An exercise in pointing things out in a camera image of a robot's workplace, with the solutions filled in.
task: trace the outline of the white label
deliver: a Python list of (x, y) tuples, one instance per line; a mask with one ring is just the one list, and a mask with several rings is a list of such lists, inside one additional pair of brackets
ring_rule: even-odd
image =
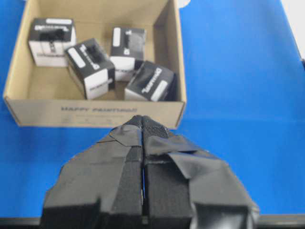
[(121, 44), (121, 29), (120, 28), (114, 28), (113, 30), (113, 41), (112, 45), (114, 47), (119, 47)]
[(162, 80), (158, 85), (157, 89), (154, 91), (151, 100), (154, 102), (159, 101), (161, 95), (163, 94), (165, 88), (167, 87), (168, 83), (165, 80)]
[(109, 90), (108, 70), (103, 69), (85, 78), (87, 99), (95, 99)]
[(74, 61), (76, 62), (77, 66), (79, 68), (83, 68), (86, 66), (84, 60), (81, 58), (81, 56), (77, 53), (77, 51), (75, 50), (75, 48), (70, 48), (68, 50), (68, 53), (70, 54), (70, 56), (74, 59)]
[(61, 24), (61, 25), (71, 25), (71, 19), (56, 19), (56, 18), (48, 18), (46, 20), (47, 24)]

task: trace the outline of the small black and white box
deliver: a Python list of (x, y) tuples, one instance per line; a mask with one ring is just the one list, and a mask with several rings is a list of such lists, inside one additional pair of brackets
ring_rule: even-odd
[(175, 78), (171, 70), (145, 61), (125, 88), (125, 100), (163, 101)]
[(114, 65), (93, 38), (66, 51), (69, 71), (86, 99), (95, 99), (115, 88)]
[(75, 44), (76, 32), (72, 19), (34, 19), (29, 46), (37, 66), (67, 67), (64, 51)]
[(146, 30), (113, 29), (110, 60), (115, 66), (115, 80), (129, 82), (144, 61)]

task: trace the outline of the open cardboard box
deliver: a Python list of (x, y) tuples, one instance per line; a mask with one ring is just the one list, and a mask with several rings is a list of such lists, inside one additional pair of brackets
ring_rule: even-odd
[[(73, 18), (78, 42), (96, 38), (110, 53), (114, 26), (147, 30), (145, 58), (177, 73), (173, 102), (123, 100), (126, 84), (96, 100), (85, 100), (66, 68), (37, 67), (28, 46), (34, 18)], [(183, 47), (176, 0), (28, 0), (4, 99), (21, 126), (114, 127), (148, 115), (177, 128), (186, 104)]]

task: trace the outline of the blue table surface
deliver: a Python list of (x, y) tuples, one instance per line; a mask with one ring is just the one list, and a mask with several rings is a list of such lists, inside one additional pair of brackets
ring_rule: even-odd
[[(24, 9), (0, 2), (0, 93)], [(278, 0), (180, 10), (188, 104), (177, 134), (226, 160), (262, 214), (305, 213), (305, 71)], [(60, 167), (109, 129), (20, 128), (0, 101), (0, 217), (39, 217)]]

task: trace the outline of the cardboard box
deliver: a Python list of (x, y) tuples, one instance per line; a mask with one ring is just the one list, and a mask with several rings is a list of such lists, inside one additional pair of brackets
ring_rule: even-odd
[[(126, 83), (99, 100), (84, 100), (68, 69), (37, 67), (28, 35), (34, 18), (72, 18), (79, 42), (92, 37), (110, 53), (114, 27), (147, 31), (146, 60), (177, 74), (172, 102), (124, 101)], [(10, 72), (5, 102), (21, 126), (113, 127), (148, 115), (169, 128), (179, 125), (186, 104), (183, 47), (177, 0), (28, 0)]]
[(86, 99), (95, 99), (115, 88), (114, 65), (92, 38), (67, 49), (69, 72)]
[(125, 100), (164, 101), (174, 77), (169, 69), (145, 61), (125, 88)]
[(115, 66), (115, 80), (129, 82), (134, 71), (144, 61), (146, 31), (138, 28), (113, 29), (111, 61)]
[(29, 46), (37, 66), (67, 67), (64, 51), (76, 44), (73, 20), (63, 18), (35, 18)]

